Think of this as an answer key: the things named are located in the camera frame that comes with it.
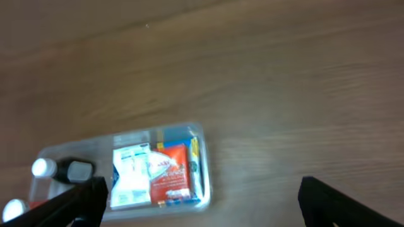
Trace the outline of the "orange tube white cap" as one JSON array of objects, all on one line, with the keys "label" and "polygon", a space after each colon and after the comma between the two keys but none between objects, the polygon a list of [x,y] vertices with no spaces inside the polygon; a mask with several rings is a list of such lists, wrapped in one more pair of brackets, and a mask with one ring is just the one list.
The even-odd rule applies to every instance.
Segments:
[{"label": "orange tube white cap", "polygon": [[11,199],[3,209],[3,223],[11,221],[12,219],[21,216],[22,214],[42,205],[45,202],[46,201],[27,202],[22,199]]}]

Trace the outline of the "red Panadol box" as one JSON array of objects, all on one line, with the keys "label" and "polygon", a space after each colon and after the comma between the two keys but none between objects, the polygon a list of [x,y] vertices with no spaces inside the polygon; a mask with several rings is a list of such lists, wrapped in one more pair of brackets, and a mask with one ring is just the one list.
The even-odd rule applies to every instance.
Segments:
[{"label": "red Panadol box", "polygon": [[152,203],[191,196],[187,147],[184,144],[152,151],[148,155]]}]

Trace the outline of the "blue yellow VapoDrops box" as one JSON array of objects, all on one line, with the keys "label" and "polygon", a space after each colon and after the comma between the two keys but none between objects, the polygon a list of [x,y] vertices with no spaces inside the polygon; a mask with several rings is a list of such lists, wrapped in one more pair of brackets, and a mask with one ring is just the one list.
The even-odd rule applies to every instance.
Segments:
[{"label": "blue yellow VapoDrops box", "polygon": [[167,127],[157,133],[157,149],[163,150],[184,145],[191,183],[191,198],[197,207],[210,201],[210,178],[203,130],[195,124]]}]

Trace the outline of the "dark bottle white cap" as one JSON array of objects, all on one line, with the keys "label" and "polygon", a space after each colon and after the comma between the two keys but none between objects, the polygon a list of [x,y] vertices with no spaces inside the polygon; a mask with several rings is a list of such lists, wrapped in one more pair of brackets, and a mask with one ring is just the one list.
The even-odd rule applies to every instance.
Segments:
[{"label": "dark bottle white cap", "polygon": [[72,157],[60,160],[39,158],[32,164],[31,171],[35,178],[52,178],[65,184],[78,184],[92,178],[95,164]]}]

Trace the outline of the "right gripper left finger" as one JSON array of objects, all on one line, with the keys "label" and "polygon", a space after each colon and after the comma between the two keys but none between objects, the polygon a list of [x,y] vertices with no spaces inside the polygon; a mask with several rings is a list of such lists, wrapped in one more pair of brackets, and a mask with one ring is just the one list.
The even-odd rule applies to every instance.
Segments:
[{"label": "right gripper left finger", "polygon": [[105,178],[92,177],[1,224],[1,227],[99,227],[107,206],[108,194]]}]

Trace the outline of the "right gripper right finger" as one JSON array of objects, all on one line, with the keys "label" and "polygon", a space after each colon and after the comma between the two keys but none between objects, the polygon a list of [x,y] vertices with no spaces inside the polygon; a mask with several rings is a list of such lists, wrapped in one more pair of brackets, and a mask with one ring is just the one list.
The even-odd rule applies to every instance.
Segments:
[{"label": "right gripper right finger", "polygon": [[403,227],[312,176],[302,178],[298,202],[306,227]]}]

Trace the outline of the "white medicine box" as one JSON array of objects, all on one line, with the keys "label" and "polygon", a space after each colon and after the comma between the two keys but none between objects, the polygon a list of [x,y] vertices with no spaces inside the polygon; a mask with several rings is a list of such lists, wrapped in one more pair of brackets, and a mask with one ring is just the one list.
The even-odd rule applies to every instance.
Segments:
[{"label": "white medicine box", "polygon": [[148,143],[113,150],[110,207],[113,210],[151,204]]}]

